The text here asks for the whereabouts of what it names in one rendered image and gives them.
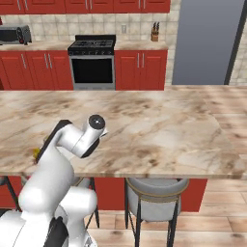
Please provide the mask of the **narrow red base cupboards run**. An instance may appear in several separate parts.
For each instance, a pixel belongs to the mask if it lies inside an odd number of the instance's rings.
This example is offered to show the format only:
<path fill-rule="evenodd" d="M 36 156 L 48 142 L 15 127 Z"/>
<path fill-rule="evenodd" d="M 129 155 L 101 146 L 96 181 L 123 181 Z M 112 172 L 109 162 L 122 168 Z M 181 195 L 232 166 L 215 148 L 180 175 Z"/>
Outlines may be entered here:
<path fill-rule="evenodd" d="M 116 50 L 117 91 L 163 91 L 167 50 Z"/>

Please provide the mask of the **red wall cupboards run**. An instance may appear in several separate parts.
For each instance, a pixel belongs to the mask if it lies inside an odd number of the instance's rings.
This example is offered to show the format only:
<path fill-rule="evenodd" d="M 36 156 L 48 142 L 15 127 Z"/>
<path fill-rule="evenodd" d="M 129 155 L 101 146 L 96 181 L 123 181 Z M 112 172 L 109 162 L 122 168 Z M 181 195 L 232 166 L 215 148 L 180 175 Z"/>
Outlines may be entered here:
<path fill-rule="evenodd" d="M 171 0 L 0 0 L 0 14 L 167 14 L 170 7 Z"/>

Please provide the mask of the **silver toaster oven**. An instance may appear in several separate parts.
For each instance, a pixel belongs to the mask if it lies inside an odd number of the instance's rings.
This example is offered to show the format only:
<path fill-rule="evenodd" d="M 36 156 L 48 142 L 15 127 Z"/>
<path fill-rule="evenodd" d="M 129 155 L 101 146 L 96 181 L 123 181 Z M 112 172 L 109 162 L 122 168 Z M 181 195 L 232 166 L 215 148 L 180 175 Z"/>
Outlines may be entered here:
<path fill-rule="evenodd" d="M 31 31 L 26 24 L 3 24 L 0 25 L 0 45 L 24 44 L 32 41 Z"/>

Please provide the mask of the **red island counter base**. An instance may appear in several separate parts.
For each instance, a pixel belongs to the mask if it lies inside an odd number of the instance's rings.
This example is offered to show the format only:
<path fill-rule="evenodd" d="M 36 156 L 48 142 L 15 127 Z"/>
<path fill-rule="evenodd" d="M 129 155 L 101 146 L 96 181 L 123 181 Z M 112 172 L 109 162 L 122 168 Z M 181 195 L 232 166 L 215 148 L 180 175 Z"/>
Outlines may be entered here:
<path fill-rule="evenodd" d="M 181 210 L 198 212 L 206 190 L 206 178 L 192 178 L 181 194 Z M 124 210 L 124 180 L 122 178 L 95 178 L 99 210 Z M 15 208 L 6 185 L 0 186 L 0 208 Z"/>

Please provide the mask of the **wide red base cupboards run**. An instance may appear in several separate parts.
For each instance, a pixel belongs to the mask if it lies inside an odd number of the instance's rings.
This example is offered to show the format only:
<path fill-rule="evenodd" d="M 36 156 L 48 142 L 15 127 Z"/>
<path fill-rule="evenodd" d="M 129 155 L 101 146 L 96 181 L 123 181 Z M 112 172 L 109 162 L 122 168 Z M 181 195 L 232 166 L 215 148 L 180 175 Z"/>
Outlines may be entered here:
<path fill-rule="evenodd" d="M 4 90 L 72 90 L 69 55 L 64 50 L 0 51 Z"/>

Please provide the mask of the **wooden knife block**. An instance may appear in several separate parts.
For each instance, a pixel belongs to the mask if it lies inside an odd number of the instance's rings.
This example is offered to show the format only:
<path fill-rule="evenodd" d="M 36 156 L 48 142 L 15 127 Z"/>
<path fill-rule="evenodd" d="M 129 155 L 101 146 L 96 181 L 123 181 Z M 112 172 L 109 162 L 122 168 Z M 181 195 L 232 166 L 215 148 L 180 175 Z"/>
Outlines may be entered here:
<path fill-rule="evenodd" d="M 151 28 L 151 41 L 158 41 L 159 36 L 159 23 L 154 22 Z"/>

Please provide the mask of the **black and steel stove oven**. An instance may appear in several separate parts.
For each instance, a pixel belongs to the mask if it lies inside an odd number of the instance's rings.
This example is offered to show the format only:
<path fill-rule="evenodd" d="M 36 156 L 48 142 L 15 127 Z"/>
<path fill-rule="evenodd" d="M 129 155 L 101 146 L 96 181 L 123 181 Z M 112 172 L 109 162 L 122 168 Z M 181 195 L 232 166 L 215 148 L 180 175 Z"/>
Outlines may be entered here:
<path fill-rule="evenodd" d="M 68 48 L 72 84 L 75 91 L 116 89 L 115 35 L 76 35 Z"/>

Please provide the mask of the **grey fridge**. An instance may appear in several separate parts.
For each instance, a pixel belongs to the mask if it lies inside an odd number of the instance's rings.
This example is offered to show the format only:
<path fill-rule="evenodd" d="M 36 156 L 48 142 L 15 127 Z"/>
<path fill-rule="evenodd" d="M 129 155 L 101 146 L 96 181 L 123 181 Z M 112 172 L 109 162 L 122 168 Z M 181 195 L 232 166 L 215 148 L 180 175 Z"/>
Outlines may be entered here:
<path fill-rule="evenodd" d="M 174 85 L 228 85 L 247 0 L 181 0 Z"/>

